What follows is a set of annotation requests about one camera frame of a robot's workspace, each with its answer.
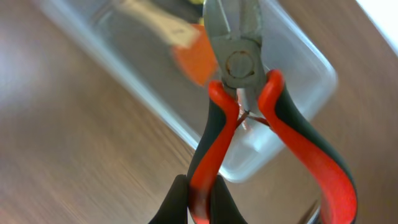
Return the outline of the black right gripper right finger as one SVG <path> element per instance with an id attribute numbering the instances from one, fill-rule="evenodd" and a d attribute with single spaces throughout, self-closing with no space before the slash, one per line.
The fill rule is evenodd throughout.
<path id="1" fill-rule="evenodd" d="M 210 224 L 247 224 L 220 175 L 211 189 Z"/>

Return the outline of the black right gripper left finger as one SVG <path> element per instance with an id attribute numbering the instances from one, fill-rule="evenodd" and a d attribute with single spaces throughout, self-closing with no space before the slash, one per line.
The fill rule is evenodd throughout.
<path id="1" fill-rule="evenodd" d="M 149 224 L 187 224 L 188 190 L 186 175 L 177 175 Z"/>

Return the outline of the orange scraper wooden handle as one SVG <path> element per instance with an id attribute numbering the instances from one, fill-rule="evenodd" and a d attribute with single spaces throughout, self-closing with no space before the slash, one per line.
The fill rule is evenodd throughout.
<path id="1" fill-rule="evenodd" d="M 183 74 L 203 86 L 217 70 L 215 54 L 203 20 L 191 23 L 167 12 L 152 1 L 116 1 L 117 9 L 152 29 L 166 44 Z"/>

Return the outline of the small red handled pliers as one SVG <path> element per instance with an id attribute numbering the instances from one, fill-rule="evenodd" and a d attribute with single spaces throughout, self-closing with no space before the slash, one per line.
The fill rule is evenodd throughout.
<path id="1" fill-rule="evenodd" d="M 295 106 L 282 72 L 262 63 L 259 2 L 207 0 L 203 20 L 220 78 L 209 82 L 208 120 L 187 174 L 193 221 L 211 221 L 211 189 L 235 131 L 251 119 L 269 127 L 316 180 L 323 201 L 314 221 L 354 223 L 358 196 L 351 172 Z"/>

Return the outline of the metal file black yellow handle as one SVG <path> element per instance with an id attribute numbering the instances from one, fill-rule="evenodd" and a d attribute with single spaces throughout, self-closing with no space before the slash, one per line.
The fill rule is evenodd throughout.
<path id="1" fill-rule="evenodd" d="M 190 3 L 195 5 L 203 5 L 205 0 L 188 0 Z"/>

